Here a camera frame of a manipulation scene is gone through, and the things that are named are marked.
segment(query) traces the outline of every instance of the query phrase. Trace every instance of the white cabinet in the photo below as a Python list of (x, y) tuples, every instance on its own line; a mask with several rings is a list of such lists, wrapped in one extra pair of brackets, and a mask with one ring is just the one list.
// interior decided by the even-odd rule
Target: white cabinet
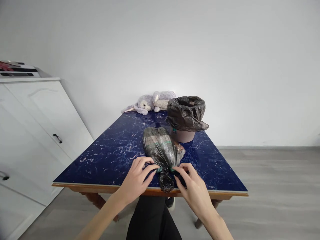
[(45, 206), (3, 186), (0, 186), (0, 193), (0, 239), (16, 240)]
[(62, 190), (52, 181), (93, 142), (60, 82), (39, 80), (0, 81), (1, 240), (18, 239)]
[(59, 81), (5, 84), (32, 117), (75, 160), (93, 139)]
[(17, 192), (49, 205), (61, 191), (52, 181), (72, 160), (0, 84), (0, 181)]

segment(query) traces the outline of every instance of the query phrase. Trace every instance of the stuffed animal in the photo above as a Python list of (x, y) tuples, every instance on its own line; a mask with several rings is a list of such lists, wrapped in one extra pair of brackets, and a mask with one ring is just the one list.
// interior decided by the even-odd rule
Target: stuffed animal
[(121, 113), (134, 110), (136, 110), (138, 113), (141, 113), (142, 115), (147, 115), (148, 111), (154, 110), (152, 95), (143, 95), (139, 97), (138, 102), (121, 110)]
[(154, 111), (167, 110), (169, 100), (175, 97), (176, 94), (173, 91), (155, 91), (152, 98)]

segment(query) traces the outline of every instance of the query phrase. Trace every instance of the cabinet handle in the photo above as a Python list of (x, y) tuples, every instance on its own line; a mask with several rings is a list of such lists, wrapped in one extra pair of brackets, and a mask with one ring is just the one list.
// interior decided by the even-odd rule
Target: cabinet handle
[(54, 137), (57, 137), (57, 139), (59, 140), (59, 143), (62, 143), (62, 140), (60, 139), (60, 137), (57, 134), (53, 134)]
[(1, 173), (0, 177), (2, 178), (3, 181), (8, 180), (10, 178), (6, 173), (4, 173), (2, 171), (0, 171), (0, 173)]

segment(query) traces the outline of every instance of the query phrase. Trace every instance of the black garbage bag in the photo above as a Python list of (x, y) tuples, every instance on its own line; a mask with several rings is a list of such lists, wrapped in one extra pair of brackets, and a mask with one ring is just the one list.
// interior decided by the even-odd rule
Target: black garbage bag
[(205, 110), (206, 103), (197, 96), (173, 98), (168, 102), (166, 122), (180, 131), (207, 130), (209, 125), (201, 121)]
[(159, 183), (162, 191), (171, 192), (174, 188), (170, 172), (172, 167), (179, 166), (186, 150), (170, 137), (163, 128), (146, 128), (143, 132), (143, 148), (147, 157), (152, 157), (154, 163), (159, 165)]

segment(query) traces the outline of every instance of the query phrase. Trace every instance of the bunny ear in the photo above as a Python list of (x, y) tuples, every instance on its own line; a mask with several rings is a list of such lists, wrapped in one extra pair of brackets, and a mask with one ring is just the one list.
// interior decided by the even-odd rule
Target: bunny ear
[(148, 110), (146, 110), (144, 108), (139, 108), (137, 103), (133, 107), (138, 113), (140, 113), (142, 115), (147, 115), (148, 114)]
[(134, 110), (134, 107), (133, 107), (133, 106), (134, 106), (134, 104), (126, 107), (125, 109), (122, 109), (122, 110), (121, 110), (121, 113), (133, 111), (133, 110)]
[(160, 93), (158, 91), (155, 91), (153, 93), (153, 97), (152, 97), (152, 101), (155, 103), (156, 101), (158, 101), (159, 99), (159, 96), (160, 96)]

